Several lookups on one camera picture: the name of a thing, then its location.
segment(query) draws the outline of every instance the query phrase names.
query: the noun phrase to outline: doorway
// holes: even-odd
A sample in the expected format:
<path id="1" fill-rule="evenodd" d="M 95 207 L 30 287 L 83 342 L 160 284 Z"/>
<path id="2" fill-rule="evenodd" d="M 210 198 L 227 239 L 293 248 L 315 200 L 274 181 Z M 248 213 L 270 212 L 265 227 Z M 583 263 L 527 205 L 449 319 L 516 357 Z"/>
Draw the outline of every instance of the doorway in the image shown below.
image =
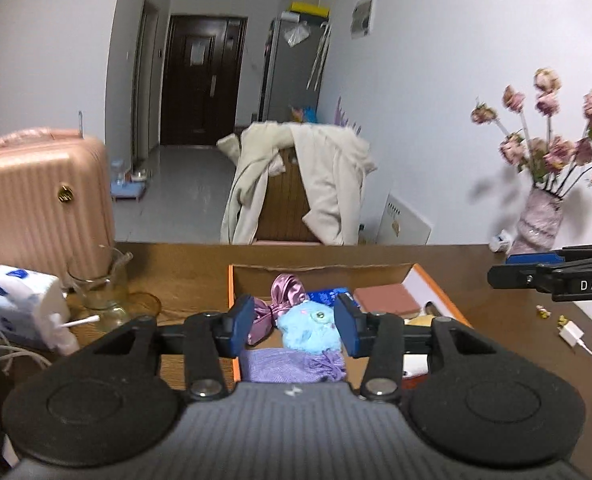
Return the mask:
<path id="1" fill-rule="evenodd" d="M 172 16 L 161 144 L 215 146 L 234 132 L 246 27 L 246 18 Z"/>
<path id="2" fill-rule="evenodd" d="M 132 168 L 147 159 L 158 143 L 158 118 L 151 113 L 151 75 L 154 65 L 158 9 L 145 0 L 140 16 L 132 91 Z"/>

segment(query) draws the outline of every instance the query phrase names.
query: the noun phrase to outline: purple pouch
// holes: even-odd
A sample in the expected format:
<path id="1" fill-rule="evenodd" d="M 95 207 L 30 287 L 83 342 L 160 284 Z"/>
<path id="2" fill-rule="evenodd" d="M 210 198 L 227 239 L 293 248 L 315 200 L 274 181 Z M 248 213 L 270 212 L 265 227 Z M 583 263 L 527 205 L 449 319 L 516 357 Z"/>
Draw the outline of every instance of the purple pouch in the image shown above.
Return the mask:
<path id="1" fill-rule="evenodd" d="M 288 348 L 243 350 L 240 375 L 251 383 L 336 383 L 346 377 L 340 352 L 309 354 Z"/>
<path id="2" fill-rule="evenodd" d="M 272 304 L 254 298 L 255 317 L 247 335 L 247 344 L 256 345 L 265 339 L 276 326 L 276 320 L 292 306 L 308 300 L 305 288 L 293 274 L 281 274 L 272 284 Z"/>

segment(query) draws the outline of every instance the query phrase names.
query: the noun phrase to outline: cardboard box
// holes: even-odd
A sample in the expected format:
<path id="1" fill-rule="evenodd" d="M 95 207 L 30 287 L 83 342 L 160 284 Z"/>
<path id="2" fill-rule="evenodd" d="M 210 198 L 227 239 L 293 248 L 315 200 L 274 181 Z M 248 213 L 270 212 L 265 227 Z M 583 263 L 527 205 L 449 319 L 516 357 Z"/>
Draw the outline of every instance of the cardboard box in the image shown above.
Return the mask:
<path id="1" fill-rule="evenodd" d="M 350 291 L 365 286 L 388 285 L 402 283 L 414 300 L 424 310 L 428 302 L 434 304 L 443 315 L 453 317 L 468 324 L 447 295 L 436 285 L 419 264 L 401 264 L 396 266 L 327 266 L 276 269 L 254 266 L 229 267 L 230 307 L 237 297 L 250 294 L 265 301 L 270 301 L 272 283 L 279 274 L 297 275 L 305 290 L 323 290 L 327 288 L 346 287 Z M 276 329 L 265 341 L 254 348 L 281 348 L 282 335 Z M 352 387 L 361 384 L 367 366 L 367 358 L 352 359 L 346 355 L 345 366 L 347 379 Z M 234 360 L 234 380 L 241 381 L 238 360 Z M 405 371 L 412 370 L 410 376 L 426 374 L 426 358 L 424 356 L 406 356 Z"/>

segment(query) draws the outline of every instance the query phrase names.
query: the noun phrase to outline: refrigerator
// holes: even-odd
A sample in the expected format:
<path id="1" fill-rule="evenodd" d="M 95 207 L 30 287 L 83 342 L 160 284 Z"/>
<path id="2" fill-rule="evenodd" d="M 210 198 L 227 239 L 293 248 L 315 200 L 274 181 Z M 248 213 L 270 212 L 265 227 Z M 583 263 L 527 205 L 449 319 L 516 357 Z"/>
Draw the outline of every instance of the refrigerator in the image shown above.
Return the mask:
<path id="1" fill-rule="evenodd" d="M 314 78 L 310 89 L 307 89 L 307 81 L 325 30 L 322 25 L 327 23 L 327 20 L 317 16 L 301 15 L 300 22 L 306 22 L 310 27 L 310 36 L 295 46 L 289 45 L 285 34 L 298 22 L 282 16 L 272 22 L 265 46 L 259 121 L 289 122 L 292 121 L 290 107 L 309 106 L 316 110 L 318 106 L 320 86 L 314 90 Z"/>

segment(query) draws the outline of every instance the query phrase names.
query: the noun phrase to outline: glass pitcher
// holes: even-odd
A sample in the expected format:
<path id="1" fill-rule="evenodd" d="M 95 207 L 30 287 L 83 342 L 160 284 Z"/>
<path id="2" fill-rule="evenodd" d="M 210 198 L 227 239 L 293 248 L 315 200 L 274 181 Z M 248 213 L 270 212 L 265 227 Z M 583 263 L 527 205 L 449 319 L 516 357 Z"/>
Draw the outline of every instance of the glass pitcher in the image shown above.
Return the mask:
<path id="1" fill-rule="evenodd" d="M 83 306 L 92 316 L 100 316 L 98 329 L 109 332 L 131 319 L 126 309 L 129 295 L 126 266 L 133 255 L 102 245 L 92 250 L 91 260 L 95 264 L 72 260 L 67 272 Z"/>

